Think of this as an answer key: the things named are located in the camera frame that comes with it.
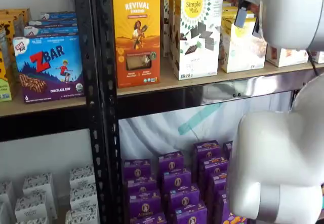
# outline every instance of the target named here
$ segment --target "white box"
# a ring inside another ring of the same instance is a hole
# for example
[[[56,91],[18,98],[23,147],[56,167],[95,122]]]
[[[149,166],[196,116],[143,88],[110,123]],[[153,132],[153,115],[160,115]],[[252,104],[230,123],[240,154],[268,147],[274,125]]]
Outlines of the white box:
[[[51,214],[46,202],[46,197],[45,191],[42,191],[18,199],[15,208],[17,221],[49,218]]]
[[[7,212],[11,221],[16,222],[14,211],[16,205],[16,196],[12,182],[8,181],[0,183],[0,202],[4,202],[6,204]]]
[[[70,205],[71,210],[86,208],[89,205],[97,205],[96,184],[91,183],[83,188],[71,189]]]
[[[284,67],[307,63],[308,54],[305,50],[280,49],[272,46],[267,47],[266,60],[277,67]]]
[[[57,219],[57,203],[51,173],[28,176],[25,178],[23,185],[23,192],[25,195],[36,194],[40,191],[45,191],[52,217]]]
[[[72,210],[66,213],[65,224],[99,224],[97,205],[83,209]]]
[[[96,182],[93,166],[74,168],[70,171],[71,189],[82,188]]]

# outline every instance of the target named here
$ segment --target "blue box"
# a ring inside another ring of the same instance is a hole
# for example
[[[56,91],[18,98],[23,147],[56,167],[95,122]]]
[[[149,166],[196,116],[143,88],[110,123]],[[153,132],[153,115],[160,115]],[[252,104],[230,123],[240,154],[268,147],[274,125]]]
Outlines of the blue box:
[[[26,26],[24,29],[24,36],[67,33],[78,33],[77,25],[34,25]]]
[[[84,95],[77,34],[43,34],[14,38],[13,46],[26,103]]]

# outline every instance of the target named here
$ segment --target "orange box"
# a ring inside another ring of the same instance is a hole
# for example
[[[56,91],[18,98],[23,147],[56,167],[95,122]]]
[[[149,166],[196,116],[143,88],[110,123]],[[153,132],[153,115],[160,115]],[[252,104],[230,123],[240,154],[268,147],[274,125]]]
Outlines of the orange box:
[[[112,0],[119,88],[160,81],[160,0]]]

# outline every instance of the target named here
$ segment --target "wooden shelf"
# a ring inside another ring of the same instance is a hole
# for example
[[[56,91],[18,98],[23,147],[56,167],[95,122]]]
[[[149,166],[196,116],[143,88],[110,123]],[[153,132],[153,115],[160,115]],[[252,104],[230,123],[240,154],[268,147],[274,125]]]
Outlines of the wooden shelf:
[[[321,67],[324,67],[324,64],[316,64],[316,68],[321,68]],[[305,70],[305,69],[312,69],[311,64],[304,63],[299,65],[292,65],[292,66],[278,68],[272,65],[271,63],[266,62],[263,69],[225,73],[222,69],[219,68],[218,74],[216,76],[179,81],[173,74],[171,63],[167,59],[162,59],[159,84],[117,89],[117,96],[127,96],[127,95],[138,94],[138,93],[147,93],[152,91],[210,84],[210,83],[216,83],[221,81],[239,80],[244,78],[266,76],[266,75],[285,73],[285,72],[294,72],[294,71]]]

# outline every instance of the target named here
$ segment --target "purple box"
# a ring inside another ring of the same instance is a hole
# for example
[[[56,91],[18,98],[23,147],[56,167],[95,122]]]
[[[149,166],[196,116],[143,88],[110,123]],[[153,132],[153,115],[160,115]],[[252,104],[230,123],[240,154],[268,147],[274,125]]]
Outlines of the purple box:
[[[161,212],[159,190],[135,193],[129,197],[129,218],[131,223],[138,219]]]
[[[196,143],[193,147],[192,181],[197,182],[200,159],[216,157],[222,153],[222,149],[216,140]]]
[[[167,224],[167,219],[164,213],[158,213],[140,220],[137,220],[134,224]]]
[[[129,179],[126,185],[128,194],[157,189],[156,179],[153,176]]]
[[[201,198],[205,200],[208,177],[212,173],[227,171],[228,160],[225,157],[201,159],[199,163],[199,189]]]
[[[151,175],[151,160],[125,160],[124,179],[149,177]]]
[[[184,157],[181,152],[171,152],[158,158],[158,176],[164,172],[184,167]]]
[[[236,216],[229,211],[225,191],[219,192],[219,198],[215,203],[215,224],[248,223],[245,217]]]
[[[176,209],[173,224],[206,224],[207,208],[203,201]]]

